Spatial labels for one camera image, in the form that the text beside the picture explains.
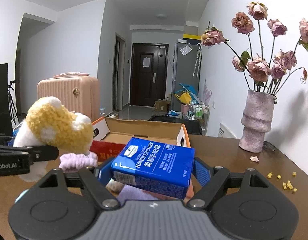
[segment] pink textured vase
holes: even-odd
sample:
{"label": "pink textured vase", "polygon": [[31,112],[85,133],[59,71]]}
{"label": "pink textured vase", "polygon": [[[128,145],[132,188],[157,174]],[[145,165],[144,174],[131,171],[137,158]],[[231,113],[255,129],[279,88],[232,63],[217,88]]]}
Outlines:
{"label": "pink textured vase", "polygon": [[274,96],[248,90],[241,123],[245,126],[239,146],[249,152],[262,151],[265,133],[272,127]]}

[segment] yellow and white plush toy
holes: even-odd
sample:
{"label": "yellow and white plush toy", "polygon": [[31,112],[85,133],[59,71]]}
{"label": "yellow and white plush toy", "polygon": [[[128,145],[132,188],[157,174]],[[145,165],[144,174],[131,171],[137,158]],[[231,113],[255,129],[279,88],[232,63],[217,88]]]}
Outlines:
{"label": "yellow and white plush toy", "polygon": [[[51,145],[59,149],[89,155],[93,141],[91,120],[81,114],[68,111],[56,97],[44,97],[29,109],[13,146]],[[29,174],[20,175],[27,182],[34,182],[46,174],[47,162],[35,162]]]}

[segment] refrigerator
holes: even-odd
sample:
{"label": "refrigerator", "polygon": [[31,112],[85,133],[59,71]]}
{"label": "refrigerator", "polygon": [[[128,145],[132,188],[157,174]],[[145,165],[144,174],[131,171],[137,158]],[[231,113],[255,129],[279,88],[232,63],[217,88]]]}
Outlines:
{"label": "refrigerator", "polygon": [[198,93],[200,78],[200,73],[198,73],[198,77],[196,77],[198,66],[196,67],[195,75],[193,76],[198,45],[190,45],[192,50],[185,56],[180,51],[180,48],[184,45],[185,43],[176,42],[174,49],[173,83],[170,109],[177,112],[181,111],[180,102],[177,100],[177,98],[175,98],[175,96],[173,96],[173,93],[182,89],[179,83],[192,85]]}

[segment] ceiling light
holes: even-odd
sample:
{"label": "ceiling light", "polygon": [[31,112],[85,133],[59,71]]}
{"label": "ceiling light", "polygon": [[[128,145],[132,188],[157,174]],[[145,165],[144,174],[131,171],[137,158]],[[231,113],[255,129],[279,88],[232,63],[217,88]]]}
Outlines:
{"label": "ceiling light", "polygon": [[156,17],[159,18],[159,19],[166,19],[167,18],[167,14],[160,13],[160,14],[157,14]]}

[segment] wooden tabletop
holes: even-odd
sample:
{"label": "wooden tabletop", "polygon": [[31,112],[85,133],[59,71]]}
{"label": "wooden tabletop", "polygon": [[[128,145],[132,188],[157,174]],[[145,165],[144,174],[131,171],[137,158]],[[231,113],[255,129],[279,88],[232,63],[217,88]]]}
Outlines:
{"label": "wooden tabletop", "polygon": [[[209,166],[224,166],[231,172],[244,172],[246,168],[252,167],[264,176],[272,172],[274,175],[270,182],[295,204],[299,212],[299,223],[292,239],[308,240],[308,176],[289,158],[279,150],[263,151],[260,154],[253,154],[259,158],[259,163],[255,163],[249,160],[251,153],[238,147],[238,139],[197,135],[190,135],[189,138],[191,147],[195,148],[196,156]],[[58,166],[59,159],[49,162],[46,170]],[[292,176],[293,171],[297,172],[296,177]],[[281,180],[276,178],[278,174],[282,176]],[[282,189],[282,183],[288,179],[298,189],[295,194]],[[8,211],[19,194],[33,184],[19,179],[18,176],[0,177],[0,234],[5,240],[15,239],[7,222]],[[201,188],[195,180],[193,186],[195,192]]]}
{"label": "wooden tabletop", "polygon": [[[211,167],[219,165],[231,172],[244,172],[246,168],[255,168],[264,176],[272,172],[270,182],[298,209],[299,222],[292,240],[308,239],[308,176],[282,152],[276,149],[274,152],[266,150],[251,154],[238,146],[239,139],[189,135],[189,140],[191,147],[195,148],[195,156]],[[258,156],[259,163],[252,162],[249,159],[251,155]],[[293,171],[297,173],[296,177],[292,176]],[[290,190],[283,190],[282,183],[287,180],[297,188],[295,194]],[[193,186],[194,192],[201,188],[197,181],[193,181]]]}

